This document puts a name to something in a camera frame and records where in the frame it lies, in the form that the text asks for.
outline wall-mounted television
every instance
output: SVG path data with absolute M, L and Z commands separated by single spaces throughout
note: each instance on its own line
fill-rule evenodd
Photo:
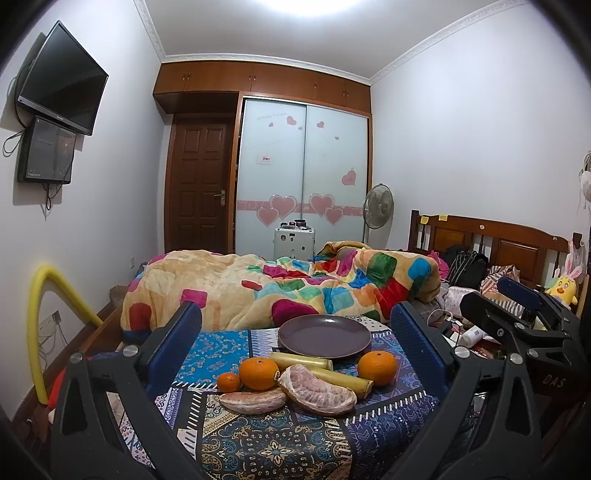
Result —
M 92 135 L 109 76 L 58 21 L 31 62 L 17 102 Z

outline pink stripe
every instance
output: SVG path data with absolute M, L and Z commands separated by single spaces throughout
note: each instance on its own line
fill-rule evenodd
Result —
M 259 208 L 271 208 L 269 202 L 257 202 L 255 200 L 238 200 L 236 202 L 236 210 L 241 210 L 243 212 L 256 212 Z M 335 205 L 333 208 L 342 208 L 343 214 L 345 216 L 350 217 L 361 217 L 363 216 L 363 208 L 362 207 L 349 207 L 349 206 L 339 206 Z M 297 204 L 293 213 L 300 213 L 301 212 L 301 203 Z M 304 204 L 304 213 L 316 213 L 316 211 L 312 208 L 312 205 L 309 203 Z

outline door handle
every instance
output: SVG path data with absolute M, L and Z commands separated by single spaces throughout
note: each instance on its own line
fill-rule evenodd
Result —
M 220 193 L 216 193 L 214 197 L 220 197 L 220 205 L 223 207 L 226 205 L 226 190 L 223 190 Z

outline black backpack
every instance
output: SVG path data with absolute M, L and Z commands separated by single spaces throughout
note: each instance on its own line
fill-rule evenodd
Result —
M 449 265 L 447 282 L 450 286 L 480 289 L 488 271 L 486 255 L 463 245 L 452 245 L 441 254 L 441 258 Z

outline frosted glass door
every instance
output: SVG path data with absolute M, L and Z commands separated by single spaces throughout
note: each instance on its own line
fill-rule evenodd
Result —
M 308 106 L 303 218 L 316 230 L 315 252 L 329 241 L 363 241 L 368 120 Z
M 246 100 L 238 158 L 236 253 L 273 259 L 282 221 L 300 217 L 306 106 Z

